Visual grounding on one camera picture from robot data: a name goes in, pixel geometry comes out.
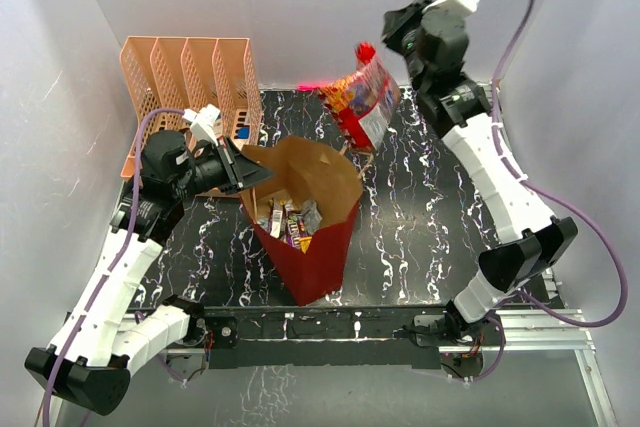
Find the red paper bag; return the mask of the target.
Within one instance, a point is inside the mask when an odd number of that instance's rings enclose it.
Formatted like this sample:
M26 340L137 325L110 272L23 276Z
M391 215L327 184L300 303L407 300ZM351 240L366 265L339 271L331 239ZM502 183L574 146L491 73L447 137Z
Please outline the red paper bag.
M363 194L359 171L329 145L297 136L242 153L274 172L240 198L296 303L339 290Z

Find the large red snack bag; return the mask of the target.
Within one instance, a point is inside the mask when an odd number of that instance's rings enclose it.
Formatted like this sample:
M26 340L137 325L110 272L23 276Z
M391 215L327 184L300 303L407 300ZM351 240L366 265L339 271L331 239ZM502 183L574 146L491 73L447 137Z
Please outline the large red snack bag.
M401 92L371 43L359 43L355 55L355 72L315 91L351 148L374 153L383 143Z

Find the silver snack packet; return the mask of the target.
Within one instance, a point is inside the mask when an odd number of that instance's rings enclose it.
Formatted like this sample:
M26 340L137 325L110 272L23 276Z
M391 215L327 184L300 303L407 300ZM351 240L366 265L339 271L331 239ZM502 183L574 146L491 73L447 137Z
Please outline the silver snack packet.
M322 223L322 215L317 202L314 199L307 199L301 207L301 215L305 224L305 230L309 235L314 235Z

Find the yellow snack packet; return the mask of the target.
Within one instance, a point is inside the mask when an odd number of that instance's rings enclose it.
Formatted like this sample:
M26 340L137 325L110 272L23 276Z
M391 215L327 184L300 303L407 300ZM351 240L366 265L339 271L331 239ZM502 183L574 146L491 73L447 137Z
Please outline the yellow snack packet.
M311 236L303 236L299 239L300 250L303 253L306 253L308 251L311 241L312 241Z

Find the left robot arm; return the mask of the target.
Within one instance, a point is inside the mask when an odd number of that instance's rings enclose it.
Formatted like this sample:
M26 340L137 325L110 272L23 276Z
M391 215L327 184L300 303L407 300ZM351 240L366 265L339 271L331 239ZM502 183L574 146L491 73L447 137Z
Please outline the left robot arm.
M229 138L187 146L182 133L162 130L136 152L100 260L80 300L46 347L31 349L25 367L44 388L98 415L113 412L131 378L175 342L202 342L202 304L173 295L127 331L121 322L141 280L184 215L185 201L214 188L235 194L274 176Z

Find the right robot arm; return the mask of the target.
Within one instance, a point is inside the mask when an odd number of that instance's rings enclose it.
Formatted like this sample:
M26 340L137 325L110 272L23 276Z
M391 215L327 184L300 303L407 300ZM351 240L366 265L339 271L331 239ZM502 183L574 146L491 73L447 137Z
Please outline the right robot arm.
M406 63L418 111L464 167L493 218L500 241L482 252L478 270L441 317L414 319L404 331L414 344L466 344L488 314L530 279L553 266L577 236L570 217L558 218L523 186L524 174L498 153L500 129L483 85L463 71L466 16L477 0L414 0L384 15L382 41Z

